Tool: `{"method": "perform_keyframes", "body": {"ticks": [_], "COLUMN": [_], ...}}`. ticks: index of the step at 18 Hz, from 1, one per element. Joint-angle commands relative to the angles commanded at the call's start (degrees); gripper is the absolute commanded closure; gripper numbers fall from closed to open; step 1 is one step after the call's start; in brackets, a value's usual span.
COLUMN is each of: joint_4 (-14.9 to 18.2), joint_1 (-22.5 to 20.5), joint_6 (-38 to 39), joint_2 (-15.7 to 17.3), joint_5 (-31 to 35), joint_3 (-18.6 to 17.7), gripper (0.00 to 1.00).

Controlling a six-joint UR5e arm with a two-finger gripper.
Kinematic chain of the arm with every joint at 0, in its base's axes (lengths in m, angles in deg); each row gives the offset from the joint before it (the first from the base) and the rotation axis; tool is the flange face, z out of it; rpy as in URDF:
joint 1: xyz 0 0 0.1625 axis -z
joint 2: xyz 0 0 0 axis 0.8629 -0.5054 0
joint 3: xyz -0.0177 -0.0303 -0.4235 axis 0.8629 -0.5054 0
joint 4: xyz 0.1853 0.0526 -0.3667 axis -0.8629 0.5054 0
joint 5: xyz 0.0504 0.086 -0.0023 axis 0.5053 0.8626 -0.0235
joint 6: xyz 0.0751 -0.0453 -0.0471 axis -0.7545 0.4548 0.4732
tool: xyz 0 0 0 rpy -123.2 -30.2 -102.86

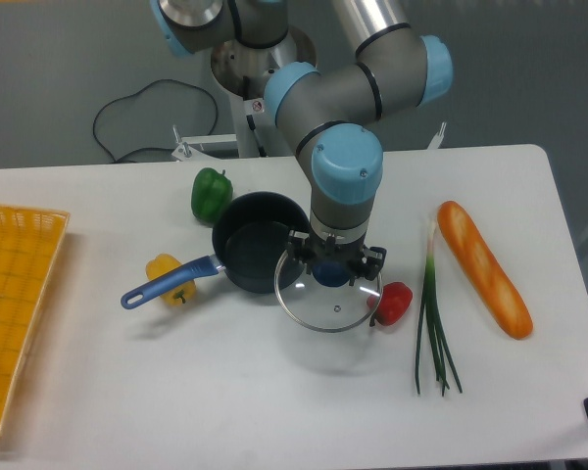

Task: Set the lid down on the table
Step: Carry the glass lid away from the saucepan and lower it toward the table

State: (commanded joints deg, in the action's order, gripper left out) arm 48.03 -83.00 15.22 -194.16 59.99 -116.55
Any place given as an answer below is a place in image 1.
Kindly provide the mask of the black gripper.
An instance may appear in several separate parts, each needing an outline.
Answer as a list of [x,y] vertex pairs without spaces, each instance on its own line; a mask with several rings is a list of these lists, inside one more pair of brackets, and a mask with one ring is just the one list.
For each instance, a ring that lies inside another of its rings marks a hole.
[[355,230],[309,234],[292,229],[287,237],[285,265],[310,275],[313,262],[347,262],[350,286],[357,279],[373,281],[383,269],[387,250],[367,247],[364,240],[365,233]]

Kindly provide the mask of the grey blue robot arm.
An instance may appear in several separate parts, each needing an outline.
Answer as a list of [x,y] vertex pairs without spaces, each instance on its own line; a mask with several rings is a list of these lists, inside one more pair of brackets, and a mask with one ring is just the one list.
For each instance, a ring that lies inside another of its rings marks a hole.
[[453,82],[447,46],[416,34],[397,1],[333,5],[355,61],[324,74],[303,60],[283,1],[155,1],[177,54],[229,47],[240,95],[259,98],[311,185],[311,229],[290,256],[327,287],[373,280],[385,253],[365,237],[383,150],[372,122],[420,107]]

